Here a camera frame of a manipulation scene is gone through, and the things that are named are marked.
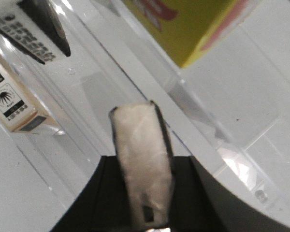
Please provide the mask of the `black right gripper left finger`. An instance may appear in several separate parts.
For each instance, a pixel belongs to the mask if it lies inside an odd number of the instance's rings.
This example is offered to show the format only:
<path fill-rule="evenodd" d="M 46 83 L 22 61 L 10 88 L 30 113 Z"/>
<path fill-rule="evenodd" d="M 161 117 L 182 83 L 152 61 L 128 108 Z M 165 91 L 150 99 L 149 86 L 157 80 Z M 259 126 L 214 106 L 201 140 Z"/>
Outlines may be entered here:
<path fill-rule="evenodd" d="M 130 232 L 126 186 L 115 156 L 102 156 L 89 182 L 53 232 Z"/>

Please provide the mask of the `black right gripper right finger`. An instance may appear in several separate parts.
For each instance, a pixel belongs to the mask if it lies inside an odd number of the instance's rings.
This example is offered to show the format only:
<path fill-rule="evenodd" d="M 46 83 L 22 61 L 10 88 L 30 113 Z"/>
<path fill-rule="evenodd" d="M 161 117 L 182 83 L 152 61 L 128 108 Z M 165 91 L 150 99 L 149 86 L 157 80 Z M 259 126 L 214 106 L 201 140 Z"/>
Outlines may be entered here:
<path fill-rule="evenodd" d="M 191 157 L 173 159 L 175 188 L 170 210 L 172 232 L 226 232 L 193 167 Z"/>

